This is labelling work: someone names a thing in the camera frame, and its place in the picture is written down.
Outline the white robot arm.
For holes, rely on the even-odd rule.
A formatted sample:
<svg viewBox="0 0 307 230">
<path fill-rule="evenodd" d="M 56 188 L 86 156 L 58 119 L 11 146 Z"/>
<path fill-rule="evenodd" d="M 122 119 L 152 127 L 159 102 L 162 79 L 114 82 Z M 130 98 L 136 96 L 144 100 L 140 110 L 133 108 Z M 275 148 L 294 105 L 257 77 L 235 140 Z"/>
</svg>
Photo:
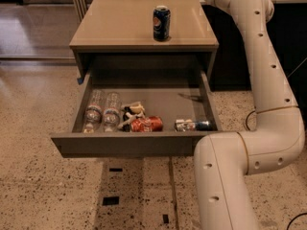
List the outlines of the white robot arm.
<svg viewBox="0 0 307 230">
<path fill-rule="evenodd" d="M 229 14 L 242 39 L 253 94 L 256 129 L 201 138 L 194 168 L 202 230 L 259 230 L 244 181 L 290 165 L 305 131 L 295 95 L 267 32 L 271 0 L 204 0 Z"/>
</svg>

